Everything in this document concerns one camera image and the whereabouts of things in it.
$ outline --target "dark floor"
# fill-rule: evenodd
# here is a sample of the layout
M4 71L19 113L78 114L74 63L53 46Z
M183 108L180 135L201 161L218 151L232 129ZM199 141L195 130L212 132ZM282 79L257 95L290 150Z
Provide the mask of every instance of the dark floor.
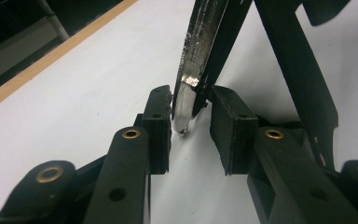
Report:
M45 16L43 11L38 8L38 5L34 4L35 0L32 0L32 5L28 5L28 7L35 7L35 10L24 11L23 6L26 1L11 0L0 2L0 42L12 37ZM48 0L48 4L69 35L74 35L119 2L121 0ZM2 18L10 18L11 20L2 21ZM60 44L61 40L57 37L22 62L7 70L0 76L0 86Z

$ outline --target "wooden edge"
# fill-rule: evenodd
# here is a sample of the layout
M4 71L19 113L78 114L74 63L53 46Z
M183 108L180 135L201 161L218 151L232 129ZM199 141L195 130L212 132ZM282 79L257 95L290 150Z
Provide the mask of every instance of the wooden edge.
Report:
M100 18L93 21L90 25L86 26L83 30L73 35L67 41L60 44L57 48L46 54L43 58L30 65L28 68L13 77L7 83L0 87L0 103L3 102L10 94L21 88L29 80L37 76L40 72L45 70L51 64L59 60L69 50L76 47L83 40L90 35L94 34L101 27L106 25L121 12L132 6L137 0L123 0L121 3L104 13Z

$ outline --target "brown wood trim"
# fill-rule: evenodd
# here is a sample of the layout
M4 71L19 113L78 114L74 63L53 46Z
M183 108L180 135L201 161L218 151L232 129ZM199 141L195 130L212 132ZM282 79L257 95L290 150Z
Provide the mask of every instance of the brown wood trim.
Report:
M121 12L132 6L136 1L137 0L123 0L117 6L104 13L100 18L93 21L90 25L86 26L84 29L73 35L67 41L63 42L57 48L45 55L43 58L41 58L28 68L20 72L18 75L13 77L10 81L2 85L0 87L0 103L3 102L10 94L21 88L21 86L23 86L29 80L37 76L40 72L45 70L51 64L55 63L69 50L76 47L87 37L94 34L101 27L103 27L116 16L118 16Z

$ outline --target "white surface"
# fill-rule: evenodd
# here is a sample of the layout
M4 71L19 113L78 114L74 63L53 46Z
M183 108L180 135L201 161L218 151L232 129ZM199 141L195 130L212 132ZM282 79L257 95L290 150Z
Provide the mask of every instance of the white surface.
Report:
M81 167L131 126L149 92L176 78L192 1L139 1L0 104L0 208L44 161ZM310 28L297 12L336 102L336 167L358 159L358 1ZM296 111L252 6L219 85L274 121ZM209 136L210 107L187 138L172 137L171 170L152 176L152 223L258 223L246 176L224 176Z

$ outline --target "white table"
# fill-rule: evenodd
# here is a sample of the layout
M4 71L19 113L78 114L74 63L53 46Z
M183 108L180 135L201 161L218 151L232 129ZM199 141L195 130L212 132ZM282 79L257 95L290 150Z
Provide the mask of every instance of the white table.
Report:
M79 168L131 126L149 92L172 87L193 1L142 0L0 103L0 208L37 164ZM337 170L358 159L358 1L311 28L297 12L339 114ZM255 6L218 80L272 121L296 110ZM170 172L152 176L152 223L258 223L245 175L225 176L209 135L211 107L186 138L172 136Z

